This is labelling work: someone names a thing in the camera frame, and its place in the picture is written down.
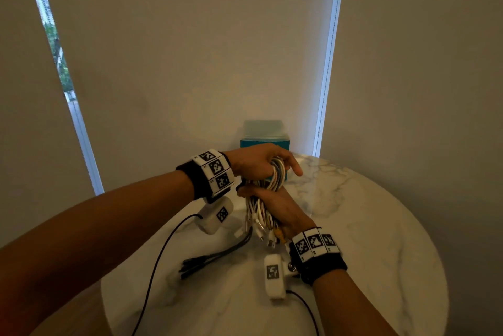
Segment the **hand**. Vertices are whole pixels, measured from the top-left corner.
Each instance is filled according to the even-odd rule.
[[[264,180],[273,175],[271,160],[279,156],[285,162],[285,169],[292,168],[298,176],[303,174],[302,168],[293,157],[292,152],[274,144],[259,144],[248,148],[239,148],[224,152],[230,161],[232,172],[247,180]]]
[[[286,238],[292,239],[302,231],[316,227],[314,221],[302,211],[285,187],[273,192],[255,185],[246,185],[239,189],[237,195],[259,197],[266,204],[267,210],[281,222],[281,229]]]

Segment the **forearm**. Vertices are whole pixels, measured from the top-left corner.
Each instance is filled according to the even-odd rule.
[[[0,291],[10,315],[36,326],[133,254],[193,197],[185,173],[163,174],[88,199],[10,243],[0,250]]]
[[[313,284],[314,297],[326,336],[396,336],[344,270],[334,270]]]

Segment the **white cable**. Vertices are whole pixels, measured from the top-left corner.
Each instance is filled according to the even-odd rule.
[[[273,165],[273,175],[270,179],[259,181],[248,181],[258,187],[277,192],[285,182],[285,164],[283,159],[275,157],[271,161]],[[277,234],[282,234],[279,228],[279,222],[267,210],[264,202],[258,197],[252,196],[246,199],[247,221],[255,228],[255,233],[263,239],[266,235],[269,238],[269,245],[273,246],[276,242]]]

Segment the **white wall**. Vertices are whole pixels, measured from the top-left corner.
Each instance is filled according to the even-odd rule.
[[[332,0],[50,0],[105,190],[280,118],[313,147]]]
[[[0,247],[92,197],[35,0],[0,0]]]
[[[448,334],[503,333],[502,23],[502,0],[341,3],[321,156],[429,231]]]

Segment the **white marble tabletop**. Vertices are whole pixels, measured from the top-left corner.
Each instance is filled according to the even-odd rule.
[[[288,174],[285,186],[318,226],[334,234],[348,273],[399,335],[443,335],[447,282],[424,228],[385,189],[361,174],[311,156],[297,156],[304,175]],[[264,256],[278,252],[255,235],[242,249],[185,281],[177,273],[187,258],[224,250],[237,242],[244,199],[230,193],[234,213],[227,229],[206,235],[188,221],[167,245],[137,335],[314,335],[312,320],[295,297],[273,302],[264,282]],[[128,260],[102,280],[105,313],[114,336],[129,336],[162,244],[172,229],[203,204],[178,213]],[[312,290],[287,278],[321,320]]]

